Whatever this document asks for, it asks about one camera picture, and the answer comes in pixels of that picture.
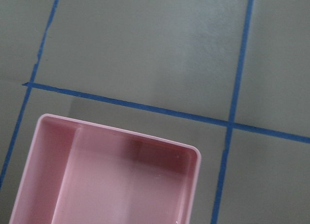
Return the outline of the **pink plastic bin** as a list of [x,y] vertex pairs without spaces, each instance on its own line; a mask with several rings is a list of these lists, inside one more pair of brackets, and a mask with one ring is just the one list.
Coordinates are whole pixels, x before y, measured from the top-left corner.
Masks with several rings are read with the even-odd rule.
[[82,120],[37,121],[12,224],[187,224],[193,146]]

